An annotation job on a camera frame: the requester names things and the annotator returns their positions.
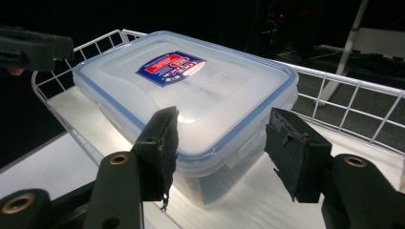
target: red label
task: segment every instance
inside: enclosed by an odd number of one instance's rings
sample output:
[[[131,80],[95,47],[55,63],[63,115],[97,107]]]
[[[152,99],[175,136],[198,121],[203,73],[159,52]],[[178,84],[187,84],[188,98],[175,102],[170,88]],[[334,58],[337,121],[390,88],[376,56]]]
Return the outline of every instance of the red label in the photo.
[[[152,66],[149,66],[145,70],[149,73],[156,73],[159,70],[161,70],[162,68],[168,66],[173,61],[178,60],[180,58],[181,58],[181,56],[179,56],[177,54],[171,54],[171,55],[167,56],[166,58],[162,59],[161,61],[159,61],[158,63],[155,63]]]

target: wire rail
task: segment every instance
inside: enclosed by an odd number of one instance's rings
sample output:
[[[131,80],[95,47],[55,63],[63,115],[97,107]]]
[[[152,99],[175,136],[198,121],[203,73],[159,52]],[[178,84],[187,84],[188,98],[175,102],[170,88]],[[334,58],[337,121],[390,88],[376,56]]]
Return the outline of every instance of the wire rail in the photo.
[[[100,36],[99,38],[90,41],[86,44],[83,44],[77,48],[75,48],[75,59],[74,62],[69,62],[65,60],[64,62],[57,63],[55,71],[50,73],[38,73],[35,72],[32,75],[32,88],[36,95],[42,100],[42,102],[53,112],[53,114],[58,118],[58,120],[64,125],[64,127],[69,131],[69,133],[74,137],[74,139],[82,146],[86,153],[89,153],[89,143],[83,139],[70,125],[66,123],[63,118],[48,104],[48,101],[55,97],[66,93],[71,88],[75,87],[73,83],[73,75],[72,75],[72,68],[80,63],[83,60],[89,59],[93,56],[101,54],[103,52],[107,52],[110,49],[115,47],[127,44],[135,39],[140,38],[141,36],[145,35],[146,33],[137,32],[137,31],[111,31],[105,35]],[[380,135],[384,133],[384,135],[394,135],[398,139],[405,138],[405,121],[402,120],[393,120],[391,119],[393,113],[398,114],[402,113],[400,111],[402,108],[399,108],[399,105],[402,107],[404,102],[405,93],[402,90],[394,89],[378,84],[373,84],[370,82],[365,82],[353,78],[348,78],[345,76],[333,74],[333,73],[325,73],[316,71],[313,69],[303,68],[295,65],[290,65],[300,74],[300,82],[303,81],[305,78],[316,78],[318,85],[314,88],[311,92],[301,92],[300,86],[298,86],[299,91],[299,99],[297,101],[297,106],[302,103],[303,99],[310,101],[312,111],[309,112],[300,112],[298,109],[293,109],[295,113],[300,115],[306,121],[314,123],[316,125],[320,125],[336,131],[342,135],[349,135],[355,137],[363,142],[368,144],[372,144],[378,147],[383,147],[388,149],[392,152],[401,154],[405,156],[405,150],[403,144],[392,144],[378,140]],[[326,85],[328,81],[337,81],[343,85],[347,85],[352,87],[351,89],[351,96],[350,100],[346,104],[324,101],[320,99],[320,94],[322,89]],[[353,106],[355,100],[359,96],[360,91],[370,91],[374,94],[385,94],[386,96],[393,97],[391,99],[393,102],[390,105],[390,109],[387,113],[381,114],[372,114],[368,111],[362,111],[361,109],[357,109]],[[321,113],[324,112],[324,108],[318,108],[320,104],[326,104],[326,106],[334,107],[336,109],[342,110],[343,116],[340,120],[336,123],[331,123],[326,119],[320,116]],[[349,116],[352,114],[362,115],[364,118],[371,118],[374,121],[378,122],[375,131],[373,134],[365,135],[364,133],[360,133],[356,130],[351,128],[347,128],[345,125],[349,123]],[[387,133],[387,130],[393,129],[393,133]]]

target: white wire rack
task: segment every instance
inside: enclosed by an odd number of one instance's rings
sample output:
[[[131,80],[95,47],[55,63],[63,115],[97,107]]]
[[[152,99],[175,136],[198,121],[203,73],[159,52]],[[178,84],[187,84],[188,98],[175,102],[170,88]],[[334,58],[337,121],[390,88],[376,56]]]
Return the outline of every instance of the white wire rack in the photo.
[[[98,163],[95,148],[48,104],[55,96],[75,87],[72,68],[114,47],[126,44],[145,35],[136,31],[112,31],[75,48],[75,61],[55,62],[50,73],[32,75],[32,88],[42,102],[53,112],[60,123],[79,143],[83,150]],[[367,144],[389,149],[405,156],[405,93],[402,90],[356,80],[332,73],[290,65],[300,74],[299,99],[293,111],[306,121],[350,135]],[[321,89],[329,81],[341,83],[329,101],[320,100]],[[319,103],[327,104],[318,108]]]

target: sticker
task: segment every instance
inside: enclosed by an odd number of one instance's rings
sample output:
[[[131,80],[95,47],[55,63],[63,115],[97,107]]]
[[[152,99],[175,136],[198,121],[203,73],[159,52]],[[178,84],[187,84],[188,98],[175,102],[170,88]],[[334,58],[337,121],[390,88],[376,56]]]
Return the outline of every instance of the sticker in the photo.
[[[147,62],[139,68],[137,74],[164,87],[177,83],[196,73],[205,60],[184,52],[170,52]]]

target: screw hole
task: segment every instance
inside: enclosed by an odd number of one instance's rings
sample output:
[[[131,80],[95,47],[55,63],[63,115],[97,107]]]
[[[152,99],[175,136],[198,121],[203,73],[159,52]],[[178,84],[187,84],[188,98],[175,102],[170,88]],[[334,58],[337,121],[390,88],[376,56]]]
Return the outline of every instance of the screw hole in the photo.
[[[110,158],[110,164],[119,165],[128,161],[127,155],[118,155]]]
[[[347,156],[345,157],[346,163],[350,164],[351,166],[364,168],[367,166],[367,163],[364,162],[362,159],[354,157],[354,156]]]
[[[2,208],[4,214],[14,214],[23,211],[31,206],[35,195],[32,193],[20,195],[10,201],[8,201]]]
[[[119,226],[119,219],[117,218],[110,218],[104,221],[102,224],[103,229],[114,229]]]

